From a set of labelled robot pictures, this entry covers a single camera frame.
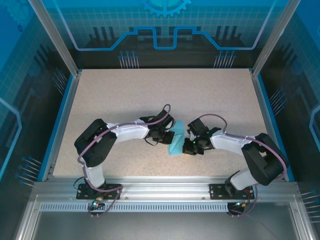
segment grid pattern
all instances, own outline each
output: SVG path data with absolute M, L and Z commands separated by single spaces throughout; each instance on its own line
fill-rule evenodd
M 305 74 L 317 100 L 320 101 L 320 50 L 296 13 L 292 16 L 276 48 L 279 49 L 288 42 L 291 43 L 297 56 L 291 66 L 292 71 Z
M 251 47 L 269 10 L 268 6 L 189 6 L 186 10 L 182 10 L 181 14 L 166 18 L 156 17 L 143 7 L 63 8 L 61 12 L 80 48 L 86 47 L 90 41 L 89 35 L 94 36 L 93 27 L 98 29 L 112 27 L 116 38 L 128 32 L 130 27 L 161 27 L 161 37 L 169 38 L 169 27 L 188 25 L 201 27 L 202 31 L 206 31 L 212 37 L 216 35 L 218 26 L 221 26 L 221 32 L 224 31 L 225 26 L 237 26 L 235 35 L 241 34 L 240 40 L 246 47 Z M 282 10 L 283 7 L 273 9 L 259 41 L 261 46 L 266 42 Z M 57 11 L 49 9 L 49 12 L 62 38 L 70 45 L 70 38 Z M 109 30 L 106 33 L 110 39 L 112 33 Z M 226 39 L 230 38 L 231 33 L 230 30 Z
M 47 46 L 54 48 L 37 16 L 34 15 L 0 71 L 0 97 L 7 103 L 13 103 L 27 75 L 39 74 L 40 67 L 34 61 L 34 56 L 41 43 L 47 43 Z M 0 104 L 0 129 L 8 112 L 8 109 Z

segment speckled tabletop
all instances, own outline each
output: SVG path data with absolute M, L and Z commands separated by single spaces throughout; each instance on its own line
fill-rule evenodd
M 207 113 L 223 116 L 227 132 L 266 133 L 248 69 L 86 69 L 82 71 L 53 175 L 82 176 L 74 142 L 95 120 L 125 123 L 156 115 L 166 104 L 187 124 Z M 209 128 L 224 126 L 203 118 Z M 229 176 L 246 168 L 243 157 L 225 150 L 204 155 L 169 155 L 168 146 L 130 140 L 113 146 L 103 162 L 105 176 Z

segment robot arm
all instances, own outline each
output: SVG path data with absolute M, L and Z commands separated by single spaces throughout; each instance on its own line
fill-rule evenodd
M 267 186 L 284 171 L 280 161 L 269 150 L 250 139 L 269 146 L 283 159 L 286 167 L 289 166 L 288 160 L 265 133 L 240 139 L 236 135 L 225 133 L 221 128 L 214 127 L 210 130 L 199 118 L 188 127 L 190 138 L 184 140 L 184 154 L 203 155 L 205 150 L 224 149 L 245 158 L 248 168 L 234 173 L 225 181 L 225 188 L 230 195 L 255 184 Z
M 132 139 L 152 138 L 156 143 L 171 144 L 174 132 L 169 131 L 175 124 L 172 116 L 168 115 L 162 121 L 153 125 L 144 125 L 162 119 L 167 112 L 162 110 L 157 116 L 141 117 L 131 125 L 119 126 L 98 140 L 83 155 L 82 161 L 85 164 L 85 172 L 88 180 L 95 188 L 102 188 L 105 178 L 102 170 L 102 163 L 108 156 L 114 144 Z M 80 153 L 102 132 L 110 129 L 117 124 L 105 123 L 102 119 L 96 119 L 93 123 L 77 138 L 74 143 L 77 153 Z

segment enclosure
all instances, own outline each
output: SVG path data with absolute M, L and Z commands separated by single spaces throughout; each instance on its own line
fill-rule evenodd
M 320 2 L 0 4 L 1 239 L 319 238 Z M 132 122 L 165 104 L 174 145 L 114 145 L 102 171 L 123 189 L 91 219 L 76 139 L 95 119 Z M 248 167 L 243 156 L 177 151 L 204 114 L 236 135 L 267 133 L 289 161 L 284 179 L 256 186 L 247 217 L 227 214 L 240 199 L 210 191 Z

